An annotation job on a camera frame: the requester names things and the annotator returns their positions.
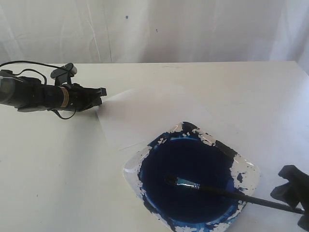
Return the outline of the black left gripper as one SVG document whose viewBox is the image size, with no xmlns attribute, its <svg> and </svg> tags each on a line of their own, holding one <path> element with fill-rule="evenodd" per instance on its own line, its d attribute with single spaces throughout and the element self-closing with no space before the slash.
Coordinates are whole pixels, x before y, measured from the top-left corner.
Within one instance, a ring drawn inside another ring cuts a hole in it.
<svg viewBox="0 0 309 232">
<path fill-rule="evenodd" d="M 68 103 L 63 108 L 67 111 L 85 111 L 95 106 L 100 106 L 102 104 L 102 99 L 100 96 L 107 96 L 106 88 L 86 88 L 79 84 L 73 84 L 69 86 L 67 84 L 63 87 L 68 92 Z"/>
</svg>

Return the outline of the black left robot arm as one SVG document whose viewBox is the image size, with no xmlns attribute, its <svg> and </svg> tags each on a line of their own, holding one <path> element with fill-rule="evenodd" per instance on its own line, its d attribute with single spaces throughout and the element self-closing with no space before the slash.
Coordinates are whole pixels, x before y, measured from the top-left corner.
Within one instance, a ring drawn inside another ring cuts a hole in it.
<svg viewBox="0 0 309 232">
<path fill-rule="evenodd" d="M 33 77 L 17 77 L 10 70 L 0 71 L 0 103 L 19 112 L 71 111 L 81 112 L 102 104 L 105 88 L 86 88 L 74 83 L 60 86 L 44 85 Z"/>
</svg>

